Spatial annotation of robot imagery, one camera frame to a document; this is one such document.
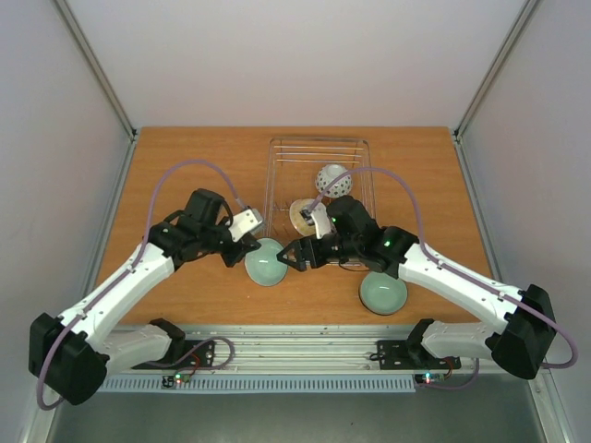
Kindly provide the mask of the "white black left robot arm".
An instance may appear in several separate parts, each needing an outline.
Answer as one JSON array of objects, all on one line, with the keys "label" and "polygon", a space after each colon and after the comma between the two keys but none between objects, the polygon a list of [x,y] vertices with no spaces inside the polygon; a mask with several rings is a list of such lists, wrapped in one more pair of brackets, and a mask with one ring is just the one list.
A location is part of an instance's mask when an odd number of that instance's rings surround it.
[{"label": "white black left robot arm", "polygon": [[88,400],[111,375],[138,365],[168,368],[184,362],[186,334],[163,318],[117,337],[113,330],[132,307],[184,264],[218,255],[232,268],[259,249],[254,233],[259,212],[245,206],[233,213],[221,195],[194,191],[186,206],[149,225],[141,243],[109,278],[76,304],[30,325],[29,371],[37,378],[36,400],[44,411],[45,389],[60,401]]}]

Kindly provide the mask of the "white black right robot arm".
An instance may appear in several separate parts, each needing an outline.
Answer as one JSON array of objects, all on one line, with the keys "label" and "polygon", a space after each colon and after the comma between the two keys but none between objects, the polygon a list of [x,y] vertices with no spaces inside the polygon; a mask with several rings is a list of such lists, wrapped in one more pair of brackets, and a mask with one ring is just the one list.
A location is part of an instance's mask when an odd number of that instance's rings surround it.
[{"label": "white black right robot arm", "polygon": [[292,241],[278,253],[279,262],[303,272],[331,262],[358,261],[376,273],[426,288],[476,317],[475,323],[455,325],[420,320],[404,345],[414,369],[446,357],[464,357],[491,360],[522,379],[536,377],[556,336],[544,289],[503,285],[449,261],[416,235],[379,226],[350,196],[311,211],[310,217],[327,225],[327,231]]}]

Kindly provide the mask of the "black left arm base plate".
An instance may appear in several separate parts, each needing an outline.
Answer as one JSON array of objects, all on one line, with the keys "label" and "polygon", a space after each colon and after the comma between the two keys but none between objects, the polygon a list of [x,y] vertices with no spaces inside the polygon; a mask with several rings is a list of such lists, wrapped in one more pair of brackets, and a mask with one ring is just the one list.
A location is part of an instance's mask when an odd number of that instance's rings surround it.
[{"label": "black left arm base plate", "polygon": [[175,353],[168,353],[163,359],[133,366],[134,370],[186,370],[198,367],[212,367],[215,356],[213,341],[185,341]]}]

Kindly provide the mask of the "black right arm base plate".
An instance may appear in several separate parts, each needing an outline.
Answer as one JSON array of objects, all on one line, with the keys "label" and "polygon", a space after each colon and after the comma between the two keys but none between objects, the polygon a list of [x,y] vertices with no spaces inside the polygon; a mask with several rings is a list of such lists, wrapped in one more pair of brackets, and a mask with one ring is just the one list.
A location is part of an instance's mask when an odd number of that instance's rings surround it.
[{"label": "black right arm base plate", "polygon": [[459,357],[435,357],[421,345],[409,347],[406,341],[382,340],[376,342],[376,352],[369,357],[381,370],[445,370],[460,369]]}]

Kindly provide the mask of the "green ring patterned bowl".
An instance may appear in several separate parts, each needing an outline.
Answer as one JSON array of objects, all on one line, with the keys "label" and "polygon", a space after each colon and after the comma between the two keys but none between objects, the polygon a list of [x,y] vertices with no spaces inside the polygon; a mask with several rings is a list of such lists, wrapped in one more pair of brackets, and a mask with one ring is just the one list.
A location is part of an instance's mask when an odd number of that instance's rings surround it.
[{"label": "green ring patterned bowl", "polygon": [[260,286],[277,285],[287,273],[287,266],[277,259],[283,246],[272,238],[261,238],[258,243],[260,248],[247,253],[245,257],[247,275]]}]

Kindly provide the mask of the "pale green bowl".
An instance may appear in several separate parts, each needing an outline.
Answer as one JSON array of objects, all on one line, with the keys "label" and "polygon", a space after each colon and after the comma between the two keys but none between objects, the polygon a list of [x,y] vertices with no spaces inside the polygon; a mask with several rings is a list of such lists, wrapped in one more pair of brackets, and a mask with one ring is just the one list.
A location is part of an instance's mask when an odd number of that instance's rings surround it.
[{"label": "pale green bowl", "polygon": [[377,272],[370,272],[363,279],[358,293],[363,306],[379,316],[389,316],[401,310],[408,296],[403,281]]}]

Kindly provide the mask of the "yellow blue patterned bowl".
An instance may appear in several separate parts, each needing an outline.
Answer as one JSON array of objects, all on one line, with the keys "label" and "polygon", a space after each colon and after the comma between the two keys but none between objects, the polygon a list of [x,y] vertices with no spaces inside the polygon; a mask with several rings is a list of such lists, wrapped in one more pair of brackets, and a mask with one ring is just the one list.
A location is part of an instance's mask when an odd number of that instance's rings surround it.
[{"label": "yellow blue patterned bowl", "polygon": [[311,211],[311,214],[305,217],[302,212],[307,210],[312,204],[312,198],[300,198],[295,200],[289,208],[290,222],[295,230],[302,236],[316,237],[315,217],[318,215],[317,209]]}]

